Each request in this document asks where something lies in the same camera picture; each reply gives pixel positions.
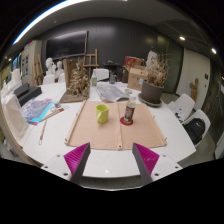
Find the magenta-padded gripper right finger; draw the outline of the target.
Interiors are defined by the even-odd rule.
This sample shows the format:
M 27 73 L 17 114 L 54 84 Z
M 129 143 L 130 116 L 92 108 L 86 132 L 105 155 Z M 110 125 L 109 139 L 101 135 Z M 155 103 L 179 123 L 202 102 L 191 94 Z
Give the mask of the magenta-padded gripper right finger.
M 144 185 L 182 169 L 182 167 L 168 155 L 159 155 L 137 143 L 133 144 L 132 153 L 135 157 L 141 180 Z

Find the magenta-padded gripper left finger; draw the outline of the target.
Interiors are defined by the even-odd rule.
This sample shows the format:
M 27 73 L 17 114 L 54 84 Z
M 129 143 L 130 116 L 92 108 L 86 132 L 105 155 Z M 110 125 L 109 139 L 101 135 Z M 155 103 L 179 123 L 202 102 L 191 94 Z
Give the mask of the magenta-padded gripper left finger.
M 90 155 L 90 144 L 85 143 L 65 155 L 57 154 L 42 169 L 79 185 Z

